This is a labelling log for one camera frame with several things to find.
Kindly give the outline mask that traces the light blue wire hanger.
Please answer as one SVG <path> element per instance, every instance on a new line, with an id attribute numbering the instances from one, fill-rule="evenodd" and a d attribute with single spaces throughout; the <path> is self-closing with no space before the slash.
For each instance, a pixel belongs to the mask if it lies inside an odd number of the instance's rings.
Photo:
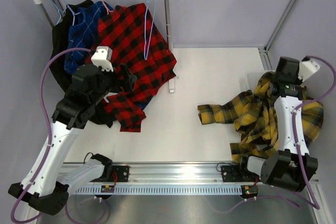
<path id="1" fill-rule="evenodd" d="M 149 49 L 152 39 L 153 27 L 154 27 L 154 18 L 156 12 L 156 3 L 157 0 L 145 0 L 145 14 L 144 14 L 144 49 L 143 57 L 144 60 L 148 59 Z M 150 12 L 149 7 L 153 4 L 153 15 Z"/>

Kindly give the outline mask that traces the red black checked shirt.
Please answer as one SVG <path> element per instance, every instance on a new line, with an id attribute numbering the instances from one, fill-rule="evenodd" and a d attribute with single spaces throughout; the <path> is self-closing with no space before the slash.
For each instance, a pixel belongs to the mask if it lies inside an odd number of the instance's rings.
<path id="1" fill-rule="evenodd" d="M 145 9 L 143 3 L 116 6 L 98 21 L 98 38 L 93 47 L 111 48 L 111 63 L 118 78 L 122 77 L 120 65 L 125 64 L 137 81 L 132 92 L 109 95 L 97 105 L 90 119 L 95 124 L 112 127 L 118 121 L 122 132 L 140 132 L 141 122 L 146 118 L 144 108 L 159 88 L 175 77 L 173 69 L 177 61 L 155 25 L 149 56 L 144 60 Z"/>

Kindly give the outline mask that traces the yellow plaid shirt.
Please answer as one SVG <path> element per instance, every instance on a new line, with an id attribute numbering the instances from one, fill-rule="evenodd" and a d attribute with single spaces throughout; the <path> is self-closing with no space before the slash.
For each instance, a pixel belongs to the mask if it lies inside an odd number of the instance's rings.
<path id="1" fill-rule="evenodd" d="M 269 85 L 275 73 L 268 71 L 258 80 L 254 90 L 236 95 L 224 105 L 198 105 L 202 125 L 232 124 L 241 134 L 239 143 L 231 143 L 232 160 L 237 163 L 245 155 L 269 158 L 278 149 L 278 123 L 271 102 Z"/>

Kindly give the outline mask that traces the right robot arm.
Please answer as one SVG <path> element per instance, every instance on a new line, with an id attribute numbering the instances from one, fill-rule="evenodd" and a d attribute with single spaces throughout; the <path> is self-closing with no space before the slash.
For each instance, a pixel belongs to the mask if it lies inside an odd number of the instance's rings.
<path id="1" fill-rule="evenodd" d="M 240 159 L 238 176 L 250 180 L 257 175 L 266 185 L 301 192 L 315 174 L 318 160 L 310 156 L 303 134 L 301 111 L 303 87 L 320 69 L 309 57 L 301 61 L 280 58 L 270 82 L 270 97 L 278 122 L 278 149 L 269 158 L 247 155 Z"/>

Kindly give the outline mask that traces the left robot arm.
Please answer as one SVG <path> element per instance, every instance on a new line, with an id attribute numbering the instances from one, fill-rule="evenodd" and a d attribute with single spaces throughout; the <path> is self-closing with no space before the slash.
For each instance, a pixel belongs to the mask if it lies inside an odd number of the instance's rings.
<path id="1" fill-rule="evenodd" d="M 72 76 L 72 83 L 61 99 L 49 123 L 48 137 L 29 174 L 10 186 L 8 193 L 35 210 L 55 215 L 70 195 L 93 180 L 108 181 L 113 175 L 112 160 L 94 154 L 88 162 L 66 175 L 59 171 L 76 138 L 96 112 L 96 106 L 108 93 L 132 91 L 136 82 L 125 64 L 121 78 L 113 70 L 82 65 Z"/>

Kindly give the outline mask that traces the blue plaid shirt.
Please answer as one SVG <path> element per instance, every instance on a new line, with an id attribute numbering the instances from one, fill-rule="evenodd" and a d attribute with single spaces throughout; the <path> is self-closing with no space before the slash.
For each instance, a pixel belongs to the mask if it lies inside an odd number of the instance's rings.
<path id="1" fill-rule="evenodd" d="M 79 7 L 75 11 L 75 21 L 69 28 L 68 48 L 90 49 L 98 36 L 98 21 L 113 11 L 113 8 L 102 1 L 89 7 Z M 68 74 L 75 73 L 76 69 L 85 62 L 86 51 L 72 51 L 65 55 L 64 69 Z"/>

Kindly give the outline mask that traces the blue hanger on rack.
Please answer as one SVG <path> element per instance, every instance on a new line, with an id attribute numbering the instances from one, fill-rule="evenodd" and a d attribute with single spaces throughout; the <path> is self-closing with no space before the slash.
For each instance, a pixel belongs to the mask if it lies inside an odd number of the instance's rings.
<path id="1" fill-rule="evenodd" d="M 61 10 L 53 0 L 49 0 L 49 1 L 53 4 L 54 8 L 56 9 L 56 11 L 58 13 L 59 18 L 56 22 L 56 24 L 58 25 L 62 21 L 64 11 Z"/>
<path id="2" fill-rule="evenodd" d="M 66 1 L 66 0 L 63 0 L 64 2 L 65 2 L 65 4 L 66 4 L 66 9 L 68 9 L 70 12 L 71 12 L 71 14 L 72 14 L 72 17 L 73 17 L 73 19 L 72 19 L 72 25 L 75 25 L 75 22 L 76 22 L 76 16 L 77 15 L 79 15 L 80 14 L 80 12 L 75 12 L 73 9 L 72 9 L 72 7 L 70 7 L 70 5 L 68 4 L 68 2 Z"/>

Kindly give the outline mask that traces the white perforated basket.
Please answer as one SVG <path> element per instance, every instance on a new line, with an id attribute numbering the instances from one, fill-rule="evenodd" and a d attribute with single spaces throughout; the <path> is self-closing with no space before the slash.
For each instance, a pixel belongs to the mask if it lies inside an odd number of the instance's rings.
<path id="1" fill-rule="evenodd" d="M 270 83 L 274 74 L 274 71 L 247 73 L 246 80 L 248 89 L 245 91 L 245 95 L 254 94 L 260 97 L 269 97 Z"/>

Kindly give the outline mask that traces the aluminium mounting rail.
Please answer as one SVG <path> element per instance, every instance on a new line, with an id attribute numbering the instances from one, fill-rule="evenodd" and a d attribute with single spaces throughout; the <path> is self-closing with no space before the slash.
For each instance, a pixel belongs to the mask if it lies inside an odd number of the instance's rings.
<path id="1" fill-rule="evenodd" d="M 88 183 L 116 181 L 118 184 L 247 184 L 256 180 L 256 175 L 245 175 L 237 164 L 226 162 L 114 162 L 112 173 L 101 179 L 97 161 L 64 163 L 58 180 L 61 183 L 76 183 L 78 187 Z"/>

